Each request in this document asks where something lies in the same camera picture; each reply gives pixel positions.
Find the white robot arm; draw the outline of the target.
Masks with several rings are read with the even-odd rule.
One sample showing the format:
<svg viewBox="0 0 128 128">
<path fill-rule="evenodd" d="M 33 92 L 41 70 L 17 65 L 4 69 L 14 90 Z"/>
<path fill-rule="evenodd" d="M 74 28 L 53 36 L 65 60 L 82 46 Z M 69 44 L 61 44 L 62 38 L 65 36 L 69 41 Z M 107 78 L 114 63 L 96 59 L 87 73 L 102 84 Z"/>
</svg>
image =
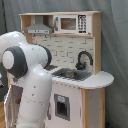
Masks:
<svg viewBox="0 0 128 128">
<path fill-rule="evenodd" d="M 18 31 L 0 36 L 0 62 L 23 88 L 16 128 L 42 128 L 52 90 L 52 75 L 46 70 L 51 59 L 46 47 L 29 44 Z"/>
</svg>

